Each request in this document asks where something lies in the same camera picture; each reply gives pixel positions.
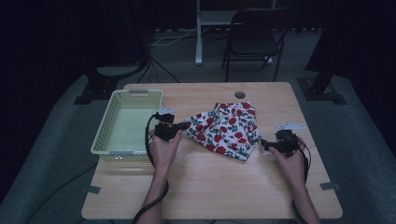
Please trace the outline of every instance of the black tape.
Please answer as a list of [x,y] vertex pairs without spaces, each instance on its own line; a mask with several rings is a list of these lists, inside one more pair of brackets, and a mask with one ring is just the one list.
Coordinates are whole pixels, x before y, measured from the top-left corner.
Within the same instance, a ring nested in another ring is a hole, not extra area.
[[98,194],[101,188],[96,187],[96,186],[89,186],[88,187],[88,192],[89,193],[94,193],[94,194]]
[[320,184],[320,187],[322,188],[322,190],[326,190],[326,189],[339,190],[340,189],[340,186],[338,184],[335,184],[332,182],[322,183],[322,184]]

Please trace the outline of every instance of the chair back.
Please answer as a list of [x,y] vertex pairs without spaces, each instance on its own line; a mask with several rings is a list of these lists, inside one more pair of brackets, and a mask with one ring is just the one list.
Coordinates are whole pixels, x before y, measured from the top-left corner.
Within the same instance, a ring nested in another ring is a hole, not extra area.
[[266,30],[290,30],[294,24],[294,18],[294,10],[288,7],[244,8],[237,11],[233,16],[231,29],[235,25],[243,25]]

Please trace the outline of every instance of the wrist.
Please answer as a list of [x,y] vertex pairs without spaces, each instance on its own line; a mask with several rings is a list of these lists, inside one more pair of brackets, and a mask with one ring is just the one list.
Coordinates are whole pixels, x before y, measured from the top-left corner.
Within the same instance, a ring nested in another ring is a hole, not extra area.
[[305,183],[290,183],[290,188],[293,192],[307,191]]
[[164,169],[155,169],[154,178],[166,179],[168,177],[168,171]]

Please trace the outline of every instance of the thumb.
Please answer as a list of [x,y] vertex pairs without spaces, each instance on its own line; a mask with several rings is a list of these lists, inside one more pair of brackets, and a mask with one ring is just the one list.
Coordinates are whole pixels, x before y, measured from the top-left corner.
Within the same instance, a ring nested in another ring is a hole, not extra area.
[[285,160],[285,158],[282,156],[282,154],[280,154],[280,152],[278,150],[276,150],[274,147],[269,147],[269,149],[277,161]]

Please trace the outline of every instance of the floor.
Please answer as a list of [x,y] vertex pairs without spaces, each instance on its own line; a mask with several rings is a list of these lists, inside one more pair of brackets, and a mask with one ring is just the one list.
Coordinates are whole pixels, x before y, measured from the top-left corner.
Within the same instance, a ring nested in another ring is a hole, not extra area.
[[[157,33],[182,36],[188,31]],[[304,67],[320,32],[291,32],[287,35],[278,81],[293,87],[304,117],[314,137],[320,156],[333,183],[344,214],[323,223],[394,223],[396,215],[396,162],[384,139],[368,116],[349,80],[334,77],[332,85],[343,94],[346,105],[332,101],[306,101],[297,77],[315,77]],[[220,68],[225,39],[222,34],[204,36],[204,62],[194,64],[195,39],[186,36],[176,43],[150,47],[158,62],[144,71],[118,82],[117,89],[141,82],[223,82]],[[262,70],[260,64],[232,64],[230,81],[271,81],[274,67]],[[123,74],[135,66],[113,65],[99,70],[107,75]],[[0,223],[129,223],[130,220],[86,220],[81,208],[91,183],[98,157],[90,148],[106,109],[107,101],[74,105],[87,78],[82,76],[53,107],[45,127],[19,176],[0,205]],[[165,220],[171,224],[213,223],[215,220]],[[287,220],[230,220],[228,223],[285,223]]]

